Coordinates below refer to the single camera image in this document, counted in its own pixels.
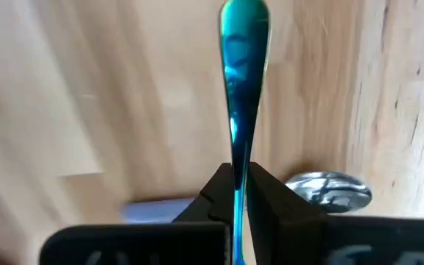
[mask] spoon stem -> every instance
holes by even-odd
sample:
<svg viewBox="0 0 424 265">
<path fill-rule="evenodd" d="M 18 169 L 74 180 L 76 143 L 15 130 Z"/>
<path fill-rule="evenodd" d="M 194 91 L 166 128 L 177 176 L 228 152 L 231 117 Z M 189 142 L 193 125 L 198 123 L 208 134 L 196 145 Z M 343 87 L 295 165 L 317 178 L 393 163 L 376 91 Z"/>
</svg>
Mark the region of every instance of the spoon stem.
<svg viewBox="0 0 424 265">
<path fill-rule="evenodd" d="M 220 12 L 222 70 L 235 180 L 233 263 L 245 264 L 243 211 L 261 86 L 266 70 L 269 13 L 261 0 L 229 0 Z"/>
</svg>

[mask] iridescent metal spoon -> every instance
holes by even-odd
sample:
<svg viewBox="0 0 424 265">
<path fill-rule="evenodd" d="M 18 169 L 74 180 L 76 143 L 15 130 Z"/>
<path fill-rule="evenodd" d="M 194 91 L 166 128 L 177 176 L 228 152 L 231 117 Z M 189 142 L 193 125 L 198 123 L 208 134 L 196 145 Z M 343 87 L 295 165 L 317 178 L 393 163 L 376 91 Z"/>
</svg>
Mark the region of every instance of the iridescent metal spoon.
<svg viewBox="0 0 424 265">
<path fill-rule="evenodd" d="M 242 226 L 245 185 L 269 39 L 269 12 L 261 0 L 229 0 L 220 12 L 222 68 L 227 91 L 235 177 L 233 263 L 245 264 Z"/>
</svg>

